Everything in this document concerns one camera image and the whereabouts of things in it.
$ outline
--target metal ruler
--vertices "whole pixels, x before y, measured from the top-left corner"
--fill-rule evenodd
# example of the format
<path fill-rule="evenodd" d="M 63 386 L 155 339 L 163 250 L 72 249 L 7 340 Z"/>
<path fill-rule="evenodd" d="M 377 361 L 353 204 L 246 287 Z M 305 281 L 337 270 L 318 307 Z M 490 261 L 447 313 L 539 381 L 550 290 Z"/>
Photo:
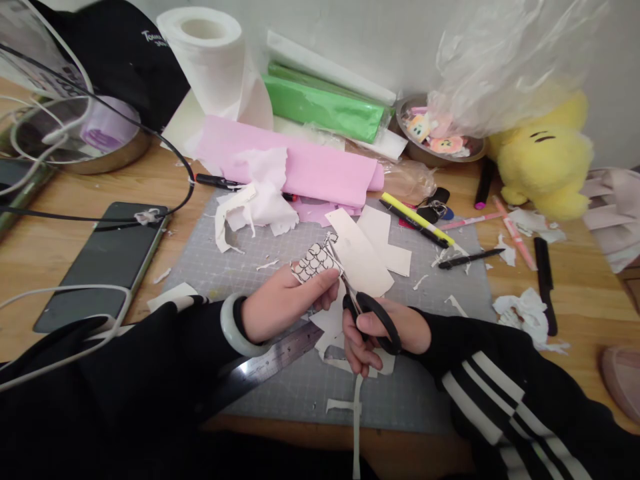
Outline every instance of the metal ruler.
<path fill-rule="evenodd" d="M 305 323 L 282 340 L 274 343 L 264 355 L 247 360 L 224 373 L 216 386 L 196 407 L 202 422 L 248 392 L 266 382 L 280 370 L 311 350 L 323 332 L 312 322 Z"/>

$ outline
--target scissors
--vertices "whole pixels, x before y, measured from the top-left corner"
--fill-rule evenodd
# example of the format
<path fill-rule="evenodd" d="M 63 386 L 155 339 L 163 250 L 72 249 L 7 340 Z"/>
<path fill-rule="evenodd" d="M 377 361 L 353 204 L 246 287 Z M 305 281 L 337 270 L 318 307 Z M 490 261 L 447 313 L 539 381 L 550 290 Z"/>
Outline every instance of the scissors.
<path fill-rule="evenodd" d="M 332 242 L 327 242 L 327 244 L 331 249 L 331 253 L 334 258 L 339 261 Z M 378 343 L 388 354 L 398 355 L 402 351 L 402 341 L 400 340 L 398 330 L 395 328 L 395 325 L 387 311 L 382 308 L 382 305 L 366 293 L 356 291 L 347 280 L 347 274 L 344 268 L 342 268 L 342 275 L 340 275 L 340 278 L 342 278 L 342 282 L 344 282 L 347 288 L 347 294 L 342 299 L 342 308 L 349 310 L 354 322 L 356 318 L 358 318 L 358 315 L 373 312 L 380 319 L 380 322 L 382 322 L 382 325 L 386 328 L 387 334 L 391 339 L 389 340 L 386 337 L 376 337 Z M 367 341 L 369 339 L 368 334 L 362 333 L 361 331 L 360 334 L 362 335 L 362 340 Z"/>

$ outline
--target hand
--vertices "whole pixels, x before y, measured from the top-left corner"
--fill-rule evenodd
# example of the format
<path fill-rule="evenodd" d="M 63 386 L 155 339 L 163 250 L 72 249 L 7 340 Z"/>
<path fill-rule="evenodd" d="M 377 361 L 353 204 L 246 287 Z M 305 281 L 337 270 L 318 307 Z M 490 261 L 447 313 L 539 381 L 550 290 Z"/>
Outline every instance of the hand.
<path fill-rule="evenodd" d="M 242 304 L 242 322 L 247 340 L 258 344 L 284 332 L 310 306 L 329 310 L 338 296 L 336 269 L 324 270 L 306 283 L 300 282 L 284 265 Z"/>
<path fill-rule="evenodd" d="M 431 330 L 424 317 L 415 310 L 394 301 L 384 298 L 376 298 L 376 300 L 395 324 L 402 340 L 402 348 L 416 354 L 426 352 L 431 344 Z M 356 328 L 349 310 L 344 310 L 342 330 L 345 333 L 345 354 L 351 370 L 362 374 L 363 377 L 368 376 L 369 366 L 382 370 L 382 360 L 371 351 L 380 346 L 375 337 L 387 336 L 387 330 L 380 319 L 373 312 L 363 313 L 357 318 Z M 360 332 L 369 334 L 369 340 L 364 342 Z"/>

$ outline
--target white wall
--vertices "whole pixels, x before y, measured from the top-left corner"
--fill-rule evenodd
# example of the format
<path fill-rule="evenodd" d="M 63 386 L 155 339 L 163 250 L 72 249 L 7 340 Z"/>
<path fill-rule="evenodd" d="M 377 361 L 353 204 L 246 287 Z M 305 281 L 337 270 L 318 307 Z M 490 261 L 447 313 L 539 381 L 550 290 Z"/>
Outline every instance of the white wall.
<path fill-rule="evenodd" d="M 203 5 L 242 25 L 258 66 L 267 65 L 268 29 L 288 37 L 387 88 L 426 91 L 444 25 L 458 0 L 130 0 L 152 20 L 165 10 Z M 75 10 L 91 0 L 45 0 Z M 595 145 L 594 166 L 640 165 L 640 2 L 611 0 L 585 91 L 591 102 L 585 132 Z"/>

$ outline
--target black sleeve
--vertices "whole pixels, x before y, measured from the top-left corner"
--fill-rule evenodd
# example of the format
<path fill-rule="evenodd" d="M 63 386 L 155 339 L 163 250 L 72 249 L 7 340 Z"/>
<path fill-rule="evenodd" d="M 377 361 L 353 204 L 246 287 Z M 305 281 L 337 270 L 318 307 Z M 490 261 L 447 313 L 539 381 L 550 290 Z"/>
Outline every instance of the black sleeve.
<path fill-rule="evenodd" d="M 511 327 L 420 312 L 431 346 L 414 355 L 453 400 L 453 423 L 481 476 L 640 478 L 640 437 L 589 400 L 531 338 Z"/>
<path fill-rule="evenodd" d="M 168 302 L 96 352 L 0 393 L 0 454 L 14 452 L 0 458 L 55 470 L 56 464 L 65 469 L 73 452 L 74 459 L 104 465 L 127 445 L 138 457 L 148 445 L 155 457 L 150 439 L 156 449 L 160 439 L 168 445 L 184 438 L 195 428 L 201 385 L 240 357 L 221 330 L 222 302 L 191 298 L 195 305 L 180 311 Z M 88 348 L 85 339 L 104 320 L 74 322 L 47 335 L 0 371 L 0 383 Z"/>

